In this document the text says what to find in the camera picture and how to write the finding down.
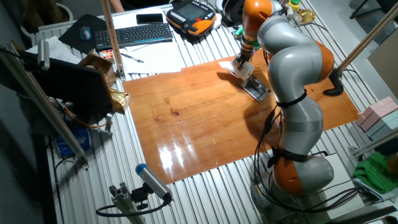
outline computer monitor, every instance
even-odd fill
[[[37,54],[18,53],[26,60],[37,63]],[[99,70],[51,58],[47,71],[32,74],[47,96],[72,102],[78,114],[87,116],[113,112],[113,100]],[[15,91],[21,89],[14,82],[12,88]]]

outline pen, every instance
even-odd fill
[[[120,53],[121,55],[123,55],[123,56],[125,56],[126,58],[129,58],[129,59],[133,59],[133,60],[135,60],[136,62],[139,62],[139,63],[144,63],[142,60],[139,60],[139,59],[136,59],[136,58],[133,58],[132,56],[130,56],[130,55],[126,55],[126,54],[124,54],[124,53]]]

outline keyboard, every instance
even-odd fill
[[[94,35],[96,50],[112,49],[107,30],[97,31]],[[173,39],[167,23],[116,29],[116,36],[118,37],[119,47],[169,42]]]

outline computer mouse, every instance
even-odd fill
[[[80,28],[80,40],[81,41],[89,41],[91,40],[91,32],[89,27]]]

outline wooden board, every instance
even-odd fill
[[[252,99],[219,61],[123,83],[132,97],[129,106],[146,163],[166,184],[253,155],[264,120],[275,106],[273,94],[261,103]],[[251,64],[254,76],[270,86],[261,50]],[[345,92],[323,95],[329,88],[329,79],[306,86],[322,108],[324,130],[358,118]],[[278,144],[277,130],[274,125],[266,148]]]

